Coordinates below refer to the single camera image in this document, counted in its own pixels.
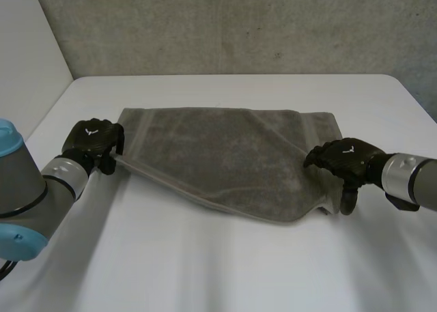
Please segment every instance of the white table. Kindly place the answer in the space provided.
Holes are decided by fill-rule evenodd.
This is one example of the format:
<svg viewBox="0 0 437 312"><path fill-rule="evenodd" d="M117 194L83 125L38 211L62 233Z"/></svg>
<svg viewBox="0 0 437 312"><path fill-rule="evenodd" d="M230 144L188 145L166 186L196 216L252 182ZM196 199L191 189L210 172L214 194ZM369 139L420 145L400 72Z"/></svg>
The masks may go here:
<svg viewBox="0 0 437 312"><path fill-rule="evenodd" d="M124 107L330 111L345 137L437 158L437 125L384 75L122 76L73 82L28 140L39 168L75 123ZM269 225L119 169L95 173L49 246L0 283L0 311L435 311L437 213L374 186L351 216Z"/></svg>

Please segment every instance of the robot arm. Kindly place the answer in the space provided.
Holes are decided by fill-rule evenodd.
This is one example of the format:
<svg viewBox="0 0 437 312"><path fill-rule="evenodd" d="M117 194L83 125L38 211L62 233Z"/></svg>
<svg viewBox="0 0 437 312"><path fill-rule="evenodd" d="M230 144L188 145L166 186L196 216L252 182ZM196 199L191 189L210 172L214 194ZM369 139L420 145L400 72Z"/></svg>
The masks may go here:
<svg viewBox="0 0 437 312"><path fill-rule="evenodd" d="M0 258L17 262L38 256L80 198L91 172L115 171L110 153L116 147L122 154L123 145L119 124L81 121L62 154L39 172L12 123L0 120Z"/></svg>
<svg viewBox="0 0 437 312"><path fill-rule="evenodd" d="M417 211L420 206L437 211L437 160L408 154L385 154L354 138L317 146L304 167L315 165L344 180L341 212L352 213L358 189L375 184L399 210Z"/></svg>
<svg viewBox="0 0 437 312"><path fill-rule="evenodd" d="M397 208L423 206L437 211L436 160L408 154L376 156L369 162L367 176Z"/></svg>

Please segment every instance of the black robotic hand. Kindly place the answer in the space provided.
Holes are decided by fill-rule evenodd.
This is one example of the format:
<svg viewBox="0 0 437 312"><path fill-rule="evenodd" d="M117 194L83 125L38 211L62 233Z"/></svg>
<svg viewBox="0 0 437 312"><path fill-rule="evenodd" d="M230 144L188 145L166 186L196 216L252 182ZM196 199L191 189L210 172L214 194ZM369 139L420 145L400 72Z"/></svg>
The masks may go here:
<svg viewBox="0 0 437 312"><path fill-rule="evenodd" d="M376 155L385 153L379 148L354 138L325 143L316 146L305 159L304 167L315 165L327 169L344 180L340 211L349 215L355 208L358 188L370 183L367 179L369 161Z"/></svg>
<svg viewBox="0 0 437 312"><path fill-rule="evenodd" d="M115 160L110 155L122 155L124 148L124 129L120 124L113 124L107 119L80 121L71 130L60 157L75 160L91 173L94 167L104 174L115 172Z"/></svg>

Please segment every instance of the gray towel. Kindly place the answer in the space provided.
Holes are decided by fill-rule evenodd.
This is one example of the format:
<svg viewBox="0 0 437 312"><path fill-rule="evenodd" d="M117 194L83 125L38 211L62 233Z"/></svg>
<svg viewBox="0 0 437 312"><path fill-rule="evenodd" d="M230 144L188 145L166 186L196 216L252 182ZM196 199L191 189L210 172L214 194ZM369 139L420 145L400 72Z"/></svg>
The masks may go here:
<svg viewBox="0 0 437 312"><path fill-rule="evenodd" d="M330 113L124 109L118 122L118 164L197 203L274 223L339 211L342 181L302 167L314 146L341 138Z"/></svg>

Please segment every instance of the white wall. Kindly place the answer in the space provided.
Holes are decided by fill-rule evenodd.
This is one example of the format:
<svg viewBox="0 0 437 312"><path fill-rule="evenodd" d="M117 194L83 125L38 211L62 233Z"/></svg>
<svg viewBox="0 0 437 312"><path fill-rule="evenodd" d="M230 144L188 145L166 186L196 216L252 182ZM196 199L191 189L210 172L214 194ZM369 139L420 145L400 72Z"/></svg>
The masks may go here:
<svg viewBox="0 0 437 312"><path fill-rule="evenodd" d="M38 0L0 0L0 117L27 139L71 82Z"/></svg>

